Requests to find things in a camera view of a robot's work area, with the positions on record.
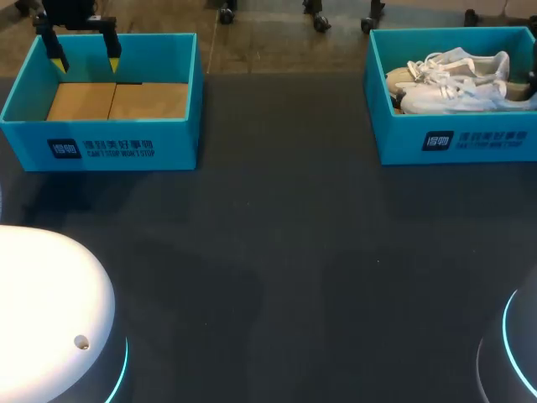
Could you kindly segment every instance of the dark gray table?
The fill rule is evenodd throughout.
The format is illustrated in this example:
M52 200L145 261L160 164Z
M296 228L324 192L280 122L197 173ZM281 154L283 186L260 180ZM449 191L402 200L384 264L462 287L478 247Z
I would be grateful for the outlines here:
M358 75L208 76L205 102L194 172L27 175L0 139L3 222L107 269L135 401L477 402L537 165L381 167Z

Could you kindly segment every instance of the tiled floor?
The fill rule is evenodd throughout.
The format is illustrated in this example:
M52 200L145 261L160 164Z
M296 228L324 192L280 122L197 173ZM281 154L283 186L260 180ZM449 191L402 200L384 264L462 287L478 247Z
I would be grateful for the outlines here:
M360 18L368 14L368 0L325 0L323 14L332 24L326 34L313 30L301 0L238 0L236 20L228 26L217 23L215 1L99 0L98 13L116 16L118 32L197 32L210 73L362 69L367 40ZM461 21L462 11L392 4L382 26L458 26ZM0 76L17 74L34 36L29 18L20 18L14 7L0 10Z

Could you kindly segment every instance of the chair wheel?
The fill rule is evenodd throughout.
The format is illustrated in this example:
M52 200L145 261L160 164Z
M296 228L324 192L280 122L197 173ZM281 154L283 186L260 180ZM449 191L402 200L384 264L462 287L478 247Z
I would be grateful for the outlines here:
M315 31L324 34L328 29L331 28L331 25L328 23L328 18L318 15L313 18L313 28Z
M30 7L21 2L20 0L15 2L15 8L23 17L28 17L30 15Z
M233 22L235 13L229 8L221 8L218 10L218 17L220 18L220 23L222 25L229 25Z
M464 13L464 26L465 27L475 27L479 22L479 16L476 13L476 10L468 9Z
M365 33L365 35L369 35L371 29L377 28L377 24L378 23L372 18L362 18L360 27L362 28L362 32Z

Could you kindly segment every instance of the blue plastic bin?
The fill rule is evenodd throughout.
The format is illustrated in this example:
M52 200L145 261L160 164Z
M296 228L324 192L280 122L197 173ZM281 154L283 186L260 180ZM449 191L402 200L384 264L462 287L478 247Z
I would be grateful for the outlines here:
M26 171L195 169L203 92L196 35L118 37L123 53L116 74L101 35L58 36L70 63L67 74L35 39L0 115L0 128ZM46 122L61 82L188 83L185 117ZM119 142L126 147L95 152L96 145Z
M385 74L434 52L462 47L473 55L508 52L512 81L533 66L527 28L385 29L369 39L364 90L383 165L536 161L537 113L399 115Z

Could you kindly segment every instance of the glowing blue light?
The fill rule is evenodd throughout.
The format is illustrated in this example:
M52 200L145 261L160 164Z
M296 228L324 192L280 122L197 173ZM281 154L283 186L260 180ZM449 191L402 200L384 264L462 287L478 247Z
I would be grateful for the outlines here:
M121 370L121 374L119 375L119 379L117 380L116 387L114 388L110 396L108 396L107 401L105 401L104 403L110 403L112 399L114 398L114 396L116 395L117 390L119 389L119 385L121 384L121 381L123 380L123 376L125 375L125 370L127 369L127 358L128 358L128 341L127 339L125 339L125 361L123 361L123 369Z
M507 355L509 357L509 361L511 361L511 365L513 365L514 372L517 373L522 383L528 388L528 390L531 392L531 394L535 397L537 397L537 390L531 385L531 383L526 379L524 374L522 374L522 371L520 370L519 366L517 365L516 361L514 360L513 353L511 353L511 348L509 347L509 343L507 341L507 311L509 309L509 305L511 305L511 301L513 300L514 295L517 293L515 291L511 298L509 298L509 301L507 302L507 305L505 306L505 310L503 311L503 319L502 319L502 334L503 334L503 344L505 345L505 350L507 351Z

